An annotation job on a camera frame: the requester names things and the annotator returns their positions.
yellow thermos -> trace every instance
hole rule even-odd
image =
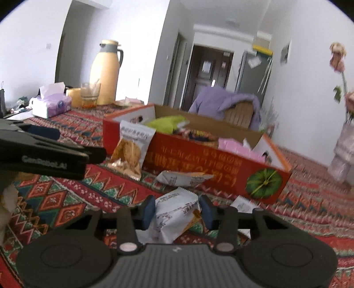
[[[96,83],[99,79],[101,89],[97,105],[106,105],[115,101],[119,68],[123,63],[123,50],[118,49],[120,45],[114,40],[102,40],[100,46],[101,50],[91,67],[90,83]]]

wooden chair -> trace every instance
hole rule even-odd
[[[225,111],[224,121],[248,129],[253,116],[253,104],[244,101]]]

white snack wrapper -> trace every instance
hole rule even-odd
[[[254,208],[258,208],[256,204],[251,203],[248,199],[242,196],[238,196],[230,206],[235,207],[241,213],[252,213]],[[251,239],[251,232],[249,229],[239,229],[239,232]]]
[[[124,120],[120,122],[119,128],[119,143],[108,166],[139,181],[146,152],[156,130]]]
[[[172,244],[195,221],[196,209],[198,196],[181,187],[157,198],[156,217],[149,229],[136,231],[139,242]]]
[[[18,192],[13,184],[0,195],[0,246],[3,245],[5,229],[17,206]]]
[[[194,187],[213,177],[214,175],[205,173],[180,173],[165,170],[156,177],[156,180],[175,187]]]

bread package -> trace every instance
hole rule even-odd
[[[155,129],[121,121],[120,140],[108,166],[139,181],[146,152],[154,134]]]

cardboard box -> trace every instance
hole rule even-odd
[[[214,177],[204,184],[223,192],[223,196],[235,199],[241,195],[266,204],[274,203],[291,175],[291,166],[280,150],[265,134],[233,126],[208,117],[186,113],[166,106],[149,104],[128,108],[106,116],[103,120],[103,145],[110,155],[119,141],[119,122],[142,116],[143,121],[183,115],[190,121],[188,127],[208,131],[221,138],[233,138],[242,143],[247,139],[254,151],[268,152],[271,166],[258,163],[235,154],[188,141],[177,135],[155,133],[144,167],[158,172],[204,172]]]

